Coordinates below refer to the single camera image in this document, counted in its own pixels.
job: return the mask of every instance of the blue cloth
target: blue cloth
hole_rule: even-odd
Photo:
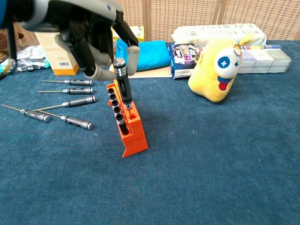
[[[153,69],[170,65],[170,57],[165,41],[140,42],[139,47],[140,55],[137,70]],[[127,48],[128,45],[121,39],[118,39],[116,57],[124,58],[126,63],[128,61]]]
[[[300,224],[300,42],[269,43],[292,58],[287,73],[238,75],[217,104],[188,79],[131,79],[149,149],[128,158],[107,106],[110,82],[95,82],[95,104],[50,111],[92,121],[92,131],[0,106],[0,224]],[[70,78],[84,76],[8,76],[0,103],[82,98],[37,93],[74,87],[43,79]]]
[[[0,0],[0,27],[2,27],[2,23],[6,14],[6,4],[7,0]]]

